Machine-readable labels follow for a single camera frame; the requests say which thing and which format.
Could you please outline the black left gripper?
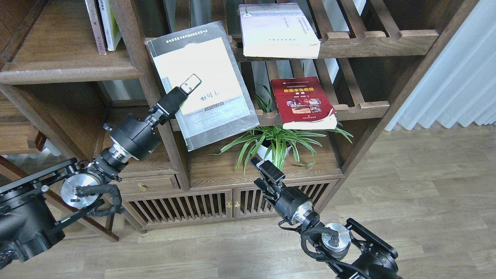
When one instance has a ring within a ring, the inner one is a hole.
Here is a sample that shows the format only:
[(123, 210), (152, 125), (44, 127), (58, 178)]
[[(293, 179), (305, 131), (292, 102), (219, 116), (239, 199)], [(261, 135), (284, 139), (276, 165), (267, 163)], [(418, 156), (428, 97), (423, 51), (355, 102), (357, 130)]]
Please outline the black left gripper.
[(170, 120), (202, 81), (192, 74), (180, 86), (174, 87), (157, 103), (156, 107), (124, 107), (110, 111), (104, 129), (109, 132), (113, 145), (103, 150), (107, 161), (145, 160), (163, 144), (156, 126)]

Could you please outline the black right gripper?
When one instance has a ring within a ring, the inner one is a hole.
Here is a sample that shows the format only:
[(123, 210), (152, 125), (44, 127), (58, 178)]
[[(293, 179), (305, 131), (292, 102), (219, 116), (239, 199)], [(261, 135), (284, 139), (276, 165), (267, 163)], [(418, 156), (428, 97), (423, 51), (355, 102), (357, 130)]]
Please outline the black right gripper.
[(275, 208), (275, 211), (291, 226), (298, 223), (303, 227), (315, 227), (320, 223), (320, 215), (315, 211), (312, 199), (295, 186), (287, 187), (283, 183), (285, 174), (271, 161), (250, 159), (250, 164), (262, 176), (258, 180), (258, 187), (264, 194), (266, 201)]

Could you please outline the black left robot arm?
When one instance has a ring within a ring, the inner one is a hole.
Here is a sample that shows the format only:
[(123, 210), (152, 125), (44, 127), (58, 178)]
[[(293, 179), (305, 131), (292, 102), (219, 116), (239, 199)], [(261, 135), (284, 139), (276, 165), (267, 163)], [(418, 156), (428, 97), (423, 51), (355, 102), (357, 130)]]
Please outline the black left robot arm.
[[(69, 159), (1, 187), (1, 268), (14, 260), (27, 261), (64, 239), (63, 229), (84, 217), (105, 217), (122, 213), (122, 197), (113, 181), (130, 158), (144, 160), (160, 143), (154, 128), (170, 120), (201, 83), (192, 74), (172, 88), (140, 120), (129, 114), (119, 125), (104, 125), (113, 145), (87, 165)], [(64, 205), (76, 211), (55, 220), (46, 204), (45, 193), (63, 181)]]

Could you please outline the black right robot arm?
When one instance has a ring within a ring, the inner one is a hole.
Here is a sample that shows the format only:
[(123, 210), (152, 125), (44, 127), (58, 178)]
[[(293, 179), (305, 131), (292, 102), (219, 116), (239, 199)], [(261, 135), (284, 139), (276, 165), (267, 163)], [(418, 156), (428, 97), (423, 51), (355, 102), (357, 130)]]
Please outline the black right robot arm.
[(256, 157), (250, 160), (261, 177), (255, 185), (265, 200), (282, 217), (279, 226), (300, 234), (303, 252), (324, 262), (337, 279), (398, 279), (397, 251), (354, 219), (346, 224), (324, 224), (312, 200), (295, 186), (286, 186), (285, 178), (272, 162)]

